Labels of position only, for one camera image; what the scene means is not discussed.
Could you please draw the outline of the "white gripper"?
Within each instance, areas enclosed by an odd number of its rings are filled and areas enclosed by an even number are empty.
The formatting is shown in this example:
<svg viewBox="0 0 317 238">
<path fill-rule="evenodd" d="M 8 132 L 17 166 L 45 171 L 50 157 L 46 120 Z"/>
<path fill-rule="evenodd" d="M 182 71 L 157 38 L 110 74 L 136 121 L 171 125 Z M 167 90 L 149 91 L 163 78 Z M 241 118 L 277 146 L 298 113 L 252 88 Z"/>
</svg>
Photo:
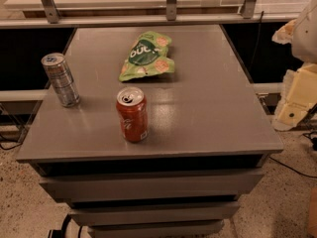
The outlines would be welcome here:
<svg viewBox="0 0 317 238">
<path fill-rule="evenodd" d="M 272 40 L 291 44 L 296 20 L 291 20 L 274 32 Z M 288 70 L 283 78 L 281 99 L 272 118 L 277 131 L 296 127 L 317 104 L 317 64 L 305 62 L 297 71 Z"/>
</svg>

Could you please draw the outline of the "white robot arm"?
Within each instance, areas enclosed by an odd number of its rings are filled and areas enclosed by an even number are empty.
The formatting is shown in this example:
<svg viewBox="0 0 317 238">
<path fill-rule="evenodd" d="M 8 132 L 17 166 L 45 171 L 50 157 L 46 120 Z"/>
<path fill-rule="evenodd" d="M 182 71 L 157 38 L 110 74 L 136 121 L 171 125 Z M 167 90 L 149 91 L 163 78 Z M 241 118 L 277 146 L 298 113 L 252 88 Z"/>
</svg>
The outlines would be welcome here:
<svg viewBox="0 0 317 238">
<path fill-rule="evenodd" d="M 286 71 L 272 119 L 275 130 L 288 131 L 317 104 L 317 0 L 311 0 L 296 20 L 276 31 L 272 40 L 291 44 L 292 55 L 303 61 L 297 71 Z"/>
</svg>

